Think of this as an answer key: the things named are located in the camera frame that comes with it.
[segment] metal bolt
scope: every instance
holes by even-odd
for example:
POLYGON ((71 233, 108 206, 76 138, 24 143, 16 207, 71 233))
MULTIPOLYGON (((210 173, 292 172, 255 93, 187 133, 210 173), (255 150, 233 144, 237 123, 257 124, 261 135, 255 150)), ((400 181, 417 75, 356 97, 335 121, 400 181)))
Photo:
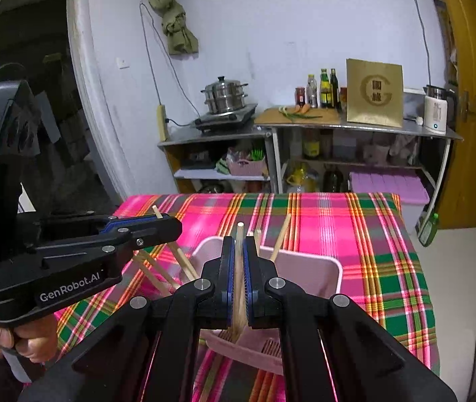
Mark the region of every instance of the metal bolt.
POLYGON ((193 285, 195 286, 197 290, 206 290, 210 288, 212 283, 210 282, 210 280, 207 280, 206 278, 199 278, 197 281, 193 283, 193 285))
POLYGON ((349 305, 349 298, 346 295, 336 295, 333 298, 333 304, 337 307, 347 307, 349 305))
POLYGON ((275 278, 271 278, 269 280, 269 285, 272 286, 274 289, 282 289, 286 285, 286 281, 276 276, 275 278))
POLYGON ((135 310, 139 310, 147 305, 147 300, 142 296, 135 296, 130 299, 130 307, 134 308, 135 310))

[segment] gold gift bag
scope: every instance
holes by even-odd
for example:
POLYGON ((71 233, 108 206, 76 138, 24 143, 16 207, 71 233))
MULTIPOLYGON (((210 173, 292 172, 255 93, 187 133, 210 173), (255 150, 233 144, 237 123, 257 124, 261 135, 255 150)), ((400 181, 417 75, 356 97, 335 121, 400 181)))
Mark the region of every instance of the gold gift bag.
POLYGON ((349 122, 401 127, 401 65, 347 59, 349 122))

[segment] wooden cutting board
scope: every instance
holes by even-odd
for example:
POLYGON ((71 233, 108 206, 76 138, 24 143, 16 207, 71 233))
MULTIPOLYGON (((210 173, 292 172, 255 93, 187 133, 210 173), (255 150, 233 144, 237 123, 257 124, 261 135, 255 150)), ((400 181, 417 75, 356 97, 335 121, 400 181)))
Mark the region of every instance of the wooden cutting board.
POLYGON ((294 118, 293 122, 285 117, 279 108, 273 107, 266 109, 255 119, 255 124, 259 125, 274 125, 274 124, 308 124, 308 125, 337 125, 340 123, 340 117, 336 109, 310 109, 307 112, 307 115, 310 116, 319 116, 315 119, 303 119, 303 118, 294 118))

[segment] green curtain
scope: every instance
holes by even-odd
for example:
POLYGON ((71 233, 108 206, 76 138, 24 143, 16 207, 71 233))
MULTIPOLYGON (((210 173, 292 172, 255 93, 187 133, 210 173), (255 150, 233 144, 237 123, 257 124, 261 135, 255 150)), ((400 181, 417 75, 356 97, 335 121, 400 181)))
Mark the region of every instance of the green curtain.
POLYGON ((190 54, 199 51, 199 41, 186 27, 186 12, 176 0, 148 0, 162 17, 162 29, 167 36, 170 55, 190 54))

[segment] human hand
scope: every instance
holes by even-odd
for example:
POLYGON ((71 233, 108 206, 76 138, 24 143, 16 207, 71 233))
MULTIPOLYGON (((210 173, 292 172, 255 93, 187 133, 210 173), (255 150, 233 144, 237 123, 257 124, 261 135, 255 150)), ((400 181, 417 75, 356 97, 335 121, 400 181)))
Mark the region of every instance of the human hand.
POLYGON ((50 360, 57 350, 57 321, 53 315, 19 326, 14 330, 0 328, 0 358, 3 357, 1 348, 15 347, 18 353, 29 358, 33 363, 50 360), (21 340, 15 345, 16 334, 21 340))

